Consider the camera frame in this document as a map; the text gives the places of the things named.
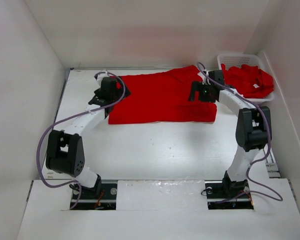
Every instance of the red garment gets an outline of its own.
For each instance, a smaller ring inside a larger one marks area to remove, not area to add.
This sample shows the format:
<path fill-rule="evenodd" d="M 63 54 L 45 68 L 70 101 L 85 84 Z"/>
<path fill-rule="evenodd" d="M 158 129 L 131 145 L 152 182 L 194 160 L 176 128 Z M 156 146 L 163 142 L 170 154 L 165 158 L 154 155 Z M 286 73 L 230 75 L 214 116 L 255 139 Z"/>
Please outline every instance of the red garment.
<path fill-rule="evenodd" d="M 274 79 L 258 66 L 243 64 L 226 70 L 221 64 L 225 84 L 232 85 L 238 93 L 249 99 L 263 99 L 274 91 Z"/>
<path fill-rule="evenodd" d="M 131 95 L 114 106 L 109 124 L 214 122 L 214 103 L 188 101 L 193 81 L 202 81 L 194 66 L 167 72 L 122 76 Z"/>

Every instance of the wall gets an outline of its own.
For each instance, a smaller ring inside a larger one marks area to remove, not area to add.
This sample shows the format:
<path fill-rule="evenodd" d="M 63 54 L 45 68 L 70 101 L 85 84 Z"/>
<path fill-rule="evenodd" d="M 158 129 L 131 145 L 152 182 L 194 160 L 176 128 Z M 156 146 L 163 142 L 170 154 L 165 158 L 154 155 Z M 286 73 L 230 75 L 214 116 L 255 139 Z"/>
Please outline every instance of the wall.
<path fill-rule="evenodd" d="M 283 0 L 25 0 L 65 67 L 216 66 L 256 53 Z"/>
<path fill-rule="evenodd" d="M 64 68 L 23 0 L 0 0 L 0 240 L 16 239 L 40 134 L 53 122 Z"/>
<path fill-rule="evenodd" d="M 300 0 L 285 3 L 265 53 L 276 76 L 276 92 L 284 96 L 269 105 L 277 118 L 273 150 L 280 172 L 291 180 L 300 210 Z"/>

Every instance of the white basket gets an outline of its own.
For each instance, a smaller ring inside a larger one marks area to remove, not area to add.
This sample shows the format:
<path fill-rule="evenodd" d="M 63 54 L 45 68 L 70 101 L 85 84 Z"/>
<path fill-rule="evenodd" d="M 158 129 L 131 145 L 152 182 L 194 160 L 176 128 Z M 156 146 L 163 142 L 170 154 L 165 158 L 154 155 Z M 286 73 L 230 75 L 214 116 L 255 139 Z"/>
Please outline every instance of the white basket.
<path fill-rule="evenodd" d="M 241 54 L 241 53 L 224 53 L 219 54 L 217 57 L 219 69 L 221 70 L 221 64 L 225 65 L 225 68 L 228 70 L 229 68 L 235 66 L 241 68 L 243 64 L 247 64 L 249 66 L 258 66 L 261 70 L 265 71 L 265 66 L 260 61 L 259 57 L 251 54 Z M 264 98 L 247 98 L 248 100 L 261 104 L 264 102 L 270 102 L 275 98 L 273 92 L 271 92 L 268 96 Z"/>

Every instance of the red clothes in basket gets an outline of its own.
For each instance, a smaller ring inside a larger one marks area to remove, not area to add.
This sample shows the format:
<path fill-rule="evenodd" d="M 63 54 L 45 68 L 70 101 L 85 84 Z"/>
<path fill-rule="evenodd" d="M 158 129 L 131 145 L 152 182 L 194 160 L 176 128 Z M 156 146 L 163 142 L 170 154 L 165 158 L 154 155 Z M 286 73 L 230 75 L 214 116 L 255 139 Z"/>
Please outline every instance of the red clothes in basket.
<path fill-rule="evenodd" d="M 202 81 L 194 66 L 154 74 L 122 76 L 131 95 L 114 106 L 109 124 L 214 122 L 214 103 L 188 101 L 192 81 Z"/>
<path fill-rule="evenodd" d="M 238 93 L 249 99 L 263 99 L 274 91 L 274 79 L 258 66 L 233 66 L 226 70 L 221 64 L 225 84 L 232 85 Z"/>

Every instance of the purple cable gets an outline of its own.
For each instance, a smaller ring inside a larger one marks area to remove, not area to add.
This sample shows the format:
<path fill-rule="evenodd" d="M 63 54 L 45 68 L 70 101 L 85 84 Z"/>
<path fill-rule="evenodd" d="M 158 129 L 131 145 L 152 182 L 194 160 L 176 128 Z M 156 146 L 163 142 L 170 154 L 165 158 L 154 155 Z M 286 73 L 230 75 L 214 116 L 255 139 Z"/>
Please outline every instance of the purple cable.
<path fill-rule="evenodd" d="M 209 76 L 206 74 L 207 70 L 206 70 L 205 65 L 203 65 L 201 62 L 198 61 L 196 64 L 197 64 L 197 67 L 198 67 L 199 71 L 200 71 L 207 79 L 209 79 L 209 81 L 211 81 L 212 83 L 214 83 L 214 84 L 217 85 L 218 87 L 220 87 L 220 88 L 222 88 L 222 89 L 224 89 L 224 90 L 227 90 L 228 92 L 234 94 L 237 98 L 239 98 L 239 99 L 241 99 L 241 100 L 243 100 L 243 101 L 245 101 L 245 102 L 247 102 L 247 103 L 249 103 L 249 104 L 252 104 L 253 106 L 255 106 L 255 108 L 256 108 L 256 109 L 259 111 L 259 113 L 261 114 L 262 119 L 263 119 L 263 122 L 264 122 L 265 130 L 266 130 L 266 135 L 267 135 L 267 140 L 268 140 L 268 149 L 267 149 L 266 154 L 264 155 L 264 157 L 262 157 L 262 158 L 260 158 L 260 159 L 257 159 L 257 160 L 254 160 L 254 161 L 251 162 L 250 167 L 248 167 L 248 169 L 247 169 L 247 171 L 246 171 L 246 178 L 247 178 L 249 181 L 251 181 L 252 183 L 254 183 L 254 184 L 257 184 L 257 185 L 262 186 L 262 187 L 264 187 L 264 188 L 266 188 L 266 189 L 269 189 L 270 191 L 274 192 L 274 193 L 279 197 L 279 198 L 276 198 L 276 197 L 270 196 L 270 195 L 268 195 L 268 194 L 266 194 L 266 193 L 263 193 L 263 192 L 260 192 L 260 191 L 249 190 L 249 191 L 242 192 L 242 193 L 238 194 L 238 195 L 235 196 L 235 197 L 232 197 L 232 198 L 229 198 L 229 199 L 225 199 L 225 200 L 222 200 L 222 201 L 217 201 L 216 203 L 218 203 L 218 204 L 226 203 L 226 202 L 228 202 L 228 201 L 237 199 L 237 198 L 241 197 L 242 195 L 250 194 L 250 193 L 260 194 L 260 195 L 266 196 L 266 197 L 268 197 L 268 198 L 271 198 L 271 199 L 273 199 L 273 200 L 282 202 L 284 199 L 283 199 L 283 197 L 282 197 L 276 190 L 274 190 L 273 188 L 271 188 L 271 187 L 269 187 L 269 186 L 267 186 L 267 185 L 264 185 L 264 184 L 262 184 L 262 183 L 260 183 L 260 182 L 257 182 L 257 181 L 255 181 L 255 180 L 252 180 L 252 179 L 249 177 L 249 172 L 250 172 L 251 167 L 252 167 L 254 164 L 256 164 L 256 163 L 259 163 L 259 162 L 262 162 L 263 160 L 266 160 L 267 157 L 268 157 L 268 156 L 270 155 L 270 153 L 271 153 L 271 134 L 270 134 L 270 126 L 269 126 L 269 124 L 268 124 L 268 121 L 267 121 L 267 118 L 266 118 L 264 112 L 262 111 L 262 109 L 259 107 L 258 104 L 256 104 L 256 103 L 254 103 L 254 102 L 252 102 L 252 101 L 250 101 L 250 100 L 244 98 L 243 96 L 241 96 L 241 95 L 238 94 L 237 92 L 233 91 L 230 87 L 221 85 L 221 84 L 219 84 L 218 82 L 216 82 L 215 80 L 213 80 L 211 77 L 209 77 Z"/>
<path fill-rule="evenodd" d="M 95 78 L 97 78 L 98 75 L 100 75 L 100 74 L 109 74 L 109 75 L 111 75 L 111 76 L 117 78 L 117 79 L 122 83 L 122 89 L 123 89 L 123 92 L 122 92 L 121 97 L 120 97 L 117 101 L 115 101 L 115 102 L 113 102 L 113 103 L 111 103 L 111 104 L 109 104 L 109 105 L 101 106 L 101 107 L 92 109 L 91 111 L 84 111 L 84 112 L 78 113 L 78 114 L 76 114 L 76 115 L 69 116 L 69 117 L 67 117 L 67 118 L 65 118 L 65 119 L 62 119 L 62 120 L 60 120 L 60 121 L 56 121 L 55 123 L 53 123 L 52 125 L 50 125 L 50 126 L 43 132 L 43 134 L 42 134 L 42 136 L 41 136 L 41 138 L 40 138 L 40 140 L 39 140 L 37 149 L 36 149 L 36 158 L 35 158 L 35 159 L 36 159 L 36 168 L 37 168 L 37 170 L 38 170 L 39 176 L 40 176 L 40 178 L 41 178 L 41 180 L 42 180 L 42 182 L 43 182 L 44 185 L 46 185 L 47 187 L 52 188 L 52 189 L 56 189 L 56 188 L 59 188 L 59 187 L 62 187 L 62 186 L 68 185 L 68 184 L 72 184 L 72 183 L 76 183 L 76 184 L 79 185 L 79 194 L 78 194 L 78 197 L 77 197 L 75 203 L 70 207 L 70 210 L 73 209 L 73 208 L 78 204 L 78 202 L 79 202 L 79 199 L 80 199 L 80 197 L 81 197 L 81 192 L 82 192 L 82 186 L 81 186 L 81 184 L 80 184 L 77 180 L 67 181 L 67 182 L 65 182 L 65 183 L 58 184 L 58 185 L 51 185 L 51 184 L 49 184 L 49 183 L 45 180 L 45 177 L 44 177 L 44 175 L 43 175 L 43 173 L 42 173 L 42 168 L 41 168 L 41 166 L 40 166 L 40 151 L 41 151 L 42 143 L 43 143 L 43 141 L 44 141 L 46 135 L 49 133 L 49 131 L 50 131 L 52 128 L 54 128 L 54 126 L 56 126 L 56 125 L 58 125 L 58 124 L 61 124 L 61 123 L 64 123 L 64 122 L 66 122 L 66 121 L 68 121 L 68 120 L 71 120 L 71 119 L 74 119 L 74 118 L 77 118 L 77 117 L 80 117 L 80 116 L 89 114 L 90 112 L 96 112 L 96 111 L 99 111 L 99 110 L 102 110 L 102 109 L 106 109 L 106 108 L 112 107 L 112 106 L 116 105 L 117 103 L 119 103 L 119 102 L 124 98 L 125 93 L 126 93 L 126 86 L 125 86 L 125 83 L 122 81 L 122 79 L 121 79 L 120 77 L 118 77 L 117 75 L 115 75 L 115 74 L 113 74 L 113 73 L 111 73 L 111 72 L 107 72 L 107 71 L 100 71 L 100 72 L 98 72 L 98 73 L 95 75 Z"/>

